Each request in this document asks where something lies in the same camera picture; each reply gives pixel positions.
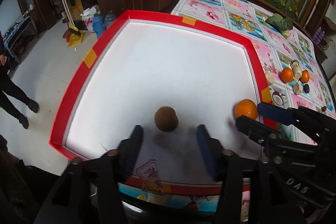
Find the orange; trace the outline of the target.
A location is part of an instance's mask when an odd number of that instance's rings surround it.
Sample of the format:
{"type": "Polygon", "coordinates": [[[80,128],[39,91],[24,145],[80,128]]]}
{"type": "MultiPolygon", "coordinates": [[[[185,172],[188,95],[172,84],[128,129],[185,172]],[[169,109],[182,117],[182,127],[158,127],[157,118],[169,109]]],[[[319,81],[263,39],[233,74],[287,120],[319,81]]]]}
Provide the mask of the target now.
{"type": "Polygon", "coordinates": [[[244,99],[238,102],[235,106],[235,117],[246,116],[252,120],[258,117],[258,110],[256,104],[249,99],[244,99]]]}
{"type": "Polygon", "coordinates": [[[308,83],[309,80],[310,80],[309,72],[307,70],[302,71],[300,81],[305,84],[308,83]]]}
{"type": "Polygon", "coordinates": [[[294,74],[291,68],[286,67],[280,72],[280,79],[284,83],[292,82],[293,77],[294,77],[294,74]]]}

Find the beige yam chunk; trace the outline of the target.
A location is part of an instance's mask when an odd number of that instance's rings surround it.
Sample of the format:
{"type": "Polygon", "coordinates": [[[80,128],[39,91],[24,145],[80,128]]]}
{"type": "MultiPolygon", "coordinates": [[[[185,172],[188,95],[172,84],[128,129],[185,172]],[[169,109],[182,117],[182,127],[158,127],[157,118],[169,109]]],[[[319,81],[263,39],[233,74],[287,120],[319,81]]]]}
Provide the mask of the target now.
{"type": "Polygon", "coordinates": [[[275,78],[271,72],[265,72],[265,78],[266,78],[268,86],[271,86],[274,84],[275,78]]]}
{"type": "Polygon", "coordinates": [[[295,85],[293,86],[293,92],[296,95],[302,94],[303,87],[302,87],[302,85],[299,82],[295,83],[295,85]]]}

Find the brown kiwi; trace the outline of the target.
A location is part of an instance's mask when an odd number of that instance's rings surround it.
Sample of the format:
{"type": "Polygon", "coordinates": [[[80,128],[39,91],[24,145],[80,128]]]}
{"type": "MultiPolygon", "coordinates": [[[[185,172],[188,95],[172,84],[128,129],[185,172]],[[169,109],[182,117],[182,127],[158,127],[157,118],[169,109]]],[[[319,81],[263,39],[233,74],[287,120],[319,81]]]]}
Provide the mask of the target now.
{"type": "Polygon", "coordinates": [[[178,127],[178,117],[172,107],[162,106],[155,113],[154,123],[159,130],[172,132],[178,127]]]}

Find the colourful fruit-print tablecloth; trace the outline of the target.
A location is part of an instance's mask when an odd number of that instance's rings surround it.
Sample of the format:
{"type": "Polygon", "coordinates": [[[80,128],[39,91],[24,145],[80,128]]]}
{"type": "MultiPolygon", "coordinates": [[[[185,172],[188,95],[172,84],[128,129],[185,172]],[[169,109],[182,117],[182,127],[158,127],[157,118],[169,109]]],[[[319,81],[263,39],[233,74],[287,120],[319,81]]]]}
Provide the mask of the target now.
{"type": "Polygon", "coordinates": [[[332,95],[325,79],[324,71],[318,65],[313,42],[300,30],[293,28],[290,37],[284,38],[278,30],[266,23],[272,13],[247,0],[179,0],[171,11],[172,15],[189,16],[203,20],[218,27],[250,39],[258,55],[263,72],[271,72],[275,78],[269,86],[271,102],[279,107],[288,108],[305,106],[322,111],[326,106],[328,114],[335,115],[335,96],[332,95]],[[297,60],[301,70],[310,74],[308,83],[310,92],[300,95],[293,92],[293,86],[299,82],[293,77],[292,82],[284,83],[280,72],[297,60]]]}

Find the beige yam chunk by tray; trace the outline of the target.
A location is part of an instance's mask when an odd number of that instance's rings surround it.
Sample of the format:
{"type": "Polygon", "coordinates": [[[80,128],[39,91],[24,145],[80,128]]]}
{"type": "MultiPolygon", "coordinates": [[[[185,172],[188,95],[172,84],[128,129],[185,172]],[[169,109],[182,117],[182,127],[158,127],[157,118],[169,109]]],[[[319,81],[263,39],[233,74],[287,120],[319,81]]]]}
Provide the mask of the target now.
{"type": "Polygon", "coordinates": [[[266,78],[268,86],[271,86],[274,84],[275,78],[271,72],[265,72],[265,78],[266,78]]]}

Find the long beige yam piece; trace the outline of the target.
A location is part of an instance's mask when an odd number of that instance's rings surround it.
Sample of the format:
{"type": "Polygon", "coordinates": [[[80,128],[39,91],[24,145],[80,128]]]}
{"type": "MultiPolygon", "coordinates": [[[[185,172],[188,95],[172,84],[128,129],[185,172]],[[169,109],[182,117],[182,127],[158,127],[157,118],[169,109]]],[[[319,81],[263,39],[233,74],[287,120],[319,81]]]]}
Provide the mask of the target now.
{"type": "Polygon", "coordinates": [[[300,79],[302,77],[302,70],[297,60],[293,60],[291,62],[291,69],[296,79],[300,79]]]}

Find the purple bottles on shelf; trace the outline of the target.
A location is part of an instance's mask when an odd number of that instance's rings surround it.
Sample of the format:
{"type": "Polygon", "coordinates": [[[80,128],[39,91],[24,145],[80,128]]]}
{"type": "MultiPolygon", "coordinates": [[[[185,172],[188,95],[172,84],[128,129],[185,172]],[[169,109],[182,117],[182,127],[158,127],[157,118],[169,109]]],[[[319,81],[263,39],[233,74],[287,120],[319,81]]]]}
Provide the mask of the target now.
{"type": "Polygon", "coordinates": [[[317,28],[314,35],[313,35],[313,41],[319,45],[322,40],[324,39],[325,37],[325,32],[322,30],[321,27],[317,28]]]}

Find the red and white tray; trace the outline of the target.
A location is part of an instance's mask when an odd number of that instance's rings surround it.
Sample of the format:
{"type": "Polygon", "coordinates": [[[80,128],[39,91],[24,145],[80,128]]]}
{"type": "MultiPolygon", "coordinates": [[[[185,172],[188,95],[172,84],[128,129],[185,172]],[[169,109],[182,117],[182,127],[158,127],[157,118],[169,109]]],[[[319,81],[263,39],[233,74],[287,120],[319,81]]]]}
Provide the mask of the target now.
{"type": "Polygon", "coordinates": [[[159,12],[129,10],[88,51],[60,103],[50,146],[69,159],[100,157],[144,130],[134,171],[123,186],[159,194],[214,196],[196,131],[242,157],[257,159],[234,121],[236,104],[270,102],[250,39],[211,24],[159,12]],[[172,107],[178,127],[163,132],[156,111],[172,107]]]}

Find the green leafy vegetable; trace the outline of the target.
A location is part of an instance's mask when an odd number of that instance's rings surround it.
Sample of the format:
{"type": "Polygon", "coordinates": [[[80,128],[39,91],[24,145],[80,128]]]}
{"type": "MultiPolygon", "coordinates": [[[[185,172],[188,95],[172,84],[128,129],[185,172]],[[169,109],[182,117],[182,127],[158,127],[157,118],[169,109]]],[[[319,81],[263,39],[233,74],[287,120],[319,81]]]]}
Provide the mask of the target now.
{"type": "Polygon", "coordinates": [[[273,14],[265,22],[278,30],[284,38],[288,39],[290,37],[290,31],[293,29],[293,22],[290,18],[283,18],[280,14],[273,14]]]}

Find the yellow dustpan and broom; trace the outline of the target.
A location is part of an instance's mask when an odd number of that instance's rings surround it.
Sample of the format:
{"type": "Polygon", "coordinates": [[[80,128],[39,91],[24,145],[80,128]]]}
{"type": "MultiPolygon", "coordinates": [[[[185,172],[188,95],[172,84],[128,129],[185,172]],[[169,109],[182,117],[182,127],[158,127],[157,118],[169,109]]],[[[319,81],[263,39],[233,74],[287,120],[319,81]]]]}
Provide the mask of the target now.
{"type": "Polygon", "coordinates": [[[72,19],[67,0],[62,0],[67,19],[67,31],[65,32],[65,40],[68,43],[68,48],[72,48],[81,44],[84,40],[84,32],[79,30],[72,19]]]}

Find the blue thermos on floor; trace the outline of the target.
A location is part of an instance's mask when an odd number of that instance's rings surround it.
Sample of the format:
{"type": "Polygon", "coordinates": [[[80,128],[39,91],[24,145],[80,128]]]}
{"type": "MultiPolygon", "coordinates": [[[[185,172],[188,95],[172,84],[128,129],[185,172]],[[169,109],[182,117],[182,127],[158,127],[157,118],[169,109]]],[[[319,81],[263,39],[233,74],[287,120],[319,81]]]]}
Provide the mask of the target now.
{"type": "Polygon", "coordinates": [[[104,19],[101,15],[95,15],[92,19],[92,28],[99,39],[105,32],[104,19]]]}

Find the person in dark clothes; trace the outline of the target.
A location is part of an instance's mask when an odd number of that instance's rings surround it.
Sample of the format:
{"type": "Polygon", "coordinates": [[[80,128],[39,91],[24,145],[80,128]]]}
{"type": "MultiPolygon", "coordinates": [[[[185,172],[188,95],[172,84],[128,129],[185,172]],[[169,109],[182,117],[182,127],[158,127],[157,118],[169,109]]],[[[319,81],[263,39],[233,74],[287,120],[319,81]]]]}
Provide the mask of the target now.
{"type": "Polygon", "coordinates": [[[24,103],[32,112],[38,113],[39,112],[39,104],[35,100],[29,98],[25,92],[18,87],[7,74],[7,69],[5,67],[6,64],[6,49],[3,42],[3,38],[1,36],[1,108],[5,110],[9,115],[14,117],[19,121],[24,129],[29,128],[29,120],[27,117],[22,114],[7,98],[11,96],[16,100],[21,101],[24,103]]]}

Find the white bucket on floor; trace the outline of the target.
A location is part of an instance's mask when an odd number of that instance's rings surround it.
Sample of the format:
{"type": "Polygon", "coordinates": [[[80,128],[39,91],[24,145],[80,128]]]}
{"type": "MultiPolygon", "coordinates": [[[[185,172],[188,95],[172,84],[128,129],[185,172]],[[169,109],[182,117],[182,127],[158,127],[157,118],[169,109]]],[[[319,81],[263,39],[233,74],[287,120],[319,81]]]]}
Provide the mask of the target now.
{"type": "Polygon", "coordinates": [[[94,34],[92,21],[94,16],[97,14],[96,6],[92,6],[91,8],[87,8],[83,11],[82,14],[80,14],[82,21],[85,24],[85,27],[87,28],[87,31],[89,31],[91,34],[94,34]]]}

